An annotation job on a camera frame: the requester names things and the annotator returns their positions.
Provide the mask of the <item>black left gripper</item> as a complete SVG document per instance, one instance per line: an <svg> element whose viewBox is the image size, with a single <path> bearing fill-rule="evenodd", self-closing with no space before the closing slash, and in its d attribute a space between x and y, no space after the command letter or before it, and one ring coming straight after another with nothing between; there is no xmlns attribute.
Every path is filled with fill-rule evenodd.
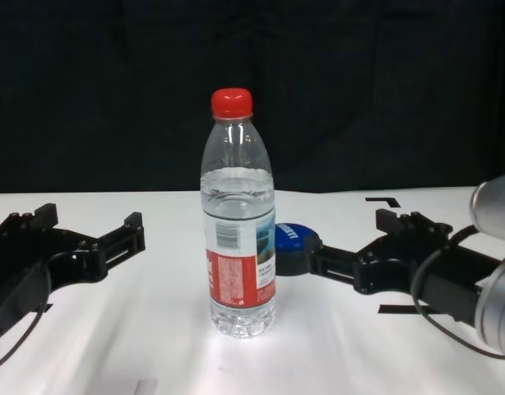
<svg viewBox="0 0 505 395"><path fill-rule="evenodd" d="M65 286L104 280L109 271L146 249L140 212L94 239L58 223L54 203L33 213L11 213L0 224L0 333L39 312L49 295Z"/></svg>

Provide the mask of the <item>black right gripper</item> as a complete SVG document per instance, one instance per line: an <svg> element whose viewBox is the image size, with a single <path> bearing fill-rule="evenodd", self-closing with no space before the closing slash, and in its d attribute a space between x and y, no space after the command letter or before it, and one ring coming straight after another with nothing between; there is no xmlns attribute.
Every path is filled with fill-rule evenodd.
<svg viewBox="0 0 505 395"><path fill-rule="evenodd" d="M357 254L327 246L320 239L308 240L308 272L354 285L365 295L384 291L409 294L420 264L445 246L453 228L417 211L398 215L378 209L375 220L376 228L386 235ZM422 280L419 299L437 312L473 327L480 295L478 282L489 277L500 263L461 246L445 250Z"/></svg>

